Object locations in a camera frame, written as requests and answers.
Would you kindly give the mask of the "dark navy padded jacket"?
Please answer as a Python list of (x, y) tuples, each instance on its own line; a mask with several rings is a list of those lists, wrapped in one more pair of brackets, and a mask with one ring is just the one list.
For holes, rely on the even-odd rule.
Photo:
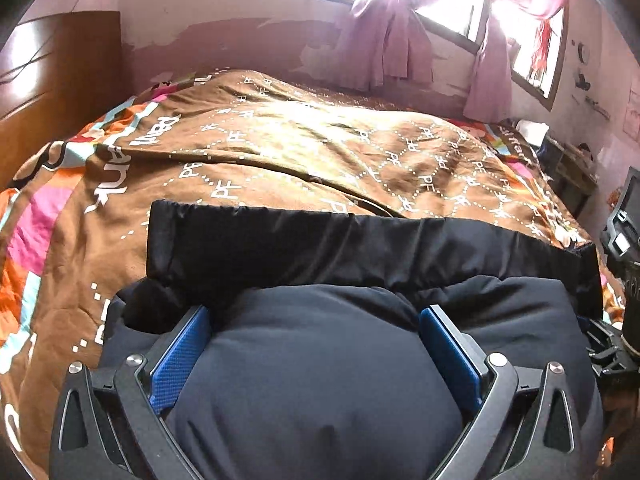
[(425, 479), (465, 422), (418, 334), (435, 305), (515, 366), (565, 367), (589, 474), (603, 414), (577, 317), (601, 307), (596, 274), (589, 252), (481, 221), (158, 200), (100, 362), (206, 307), (213, 337), (166, 418), (204, 478)]

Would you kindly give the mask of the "dark bedside cabinet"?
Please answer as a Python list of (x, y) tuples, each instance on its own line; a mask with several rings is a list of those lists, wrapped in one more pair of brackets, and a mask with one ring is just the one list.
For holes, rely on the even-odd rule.
[(537, 157), (555, 195), (578, 218), (598, 187), (590, 151), (556, 140), (547, 133)]

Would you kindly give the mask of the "brown colourful cartoon bedspread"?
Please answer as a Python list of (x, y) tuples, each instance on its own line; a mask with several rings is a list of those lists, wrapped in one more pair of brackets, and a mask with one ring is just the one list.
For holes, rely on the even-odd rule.
[(1, 433), (47, 474), (66, 365), (95, 363), (107, 309), (141, 278), (154, 200), (480, 220), (574, 249), (623, 315), (593, 239), (515, 130), (226, 70), (130, 99), (44, 144), (1, 190)]

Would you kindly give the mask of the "white paper on cabinet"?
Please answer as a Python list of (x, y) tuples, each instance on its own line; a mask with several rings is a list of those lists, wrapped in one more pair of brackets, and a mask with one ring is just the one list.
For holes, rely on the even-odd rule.
[(532, 122), (528, 119), (519, 120), (515, 129), (523, 139), (533, 148), (540, 148), (550, 127), (545, 122)]

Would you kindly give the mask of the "pink curtain right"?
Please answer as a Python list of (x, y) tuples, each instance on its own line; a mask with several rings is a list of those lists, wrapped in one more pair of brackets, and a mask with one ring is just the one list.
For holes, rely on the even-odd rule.
[(473, 65), (463, 116), (476, 122), (502, 122), (511, 115), (510, 47), (498, 20), (489, 15), (485, 37)]

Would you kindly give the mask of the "pink curtain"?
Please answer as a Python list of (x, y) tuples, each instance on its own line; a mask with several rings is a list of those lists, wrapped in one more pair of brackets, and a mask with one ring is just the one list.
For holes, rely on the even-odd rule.
[(333, 81), (369, 91), (387, 79), (433, 83), (433, 48), (418, 10), (435, 0), (356, 0), (334, 50)]
[(511, 115), (510, 47), (498, 20), (489, 15), (485, 37), (473, 65), (463, 116), (476, 122), (502, 122)]

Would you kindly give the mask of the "brown wooden headboard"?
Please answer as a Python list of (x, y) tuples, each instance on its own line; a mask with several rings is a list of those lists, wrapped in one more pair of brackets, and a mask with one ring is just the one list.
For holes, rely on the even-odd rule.
[(119, 12), (60, 13), (17, 25), (1, 50), (1, 183), (129, 90)]

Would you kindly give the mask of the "dark-framed window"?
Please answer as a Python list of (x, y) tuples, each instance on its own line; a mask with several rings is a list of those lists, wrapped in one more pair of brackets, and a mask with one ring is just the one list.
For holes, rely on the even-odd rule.
[(437, 0), (418, 13), (432, 32), (470, 52), (480, 46), (488, 18), (495, 18), (506, 36), (514, 81), (550, 110), (562, 72), (566, 7), (562, 1), (551, 18), (540, 20), (513, 0)]

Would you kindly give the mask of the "pink curtain left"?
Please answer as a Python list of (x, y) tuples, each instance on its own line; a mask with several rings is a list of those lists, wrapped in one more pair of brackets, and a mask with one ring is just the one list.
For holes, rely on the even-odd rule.
[(369, 91), (387, 79), (433, 83), (433, 48), (418, 10), (435, 0), (356, 0), (334, 50), (333, 81)]

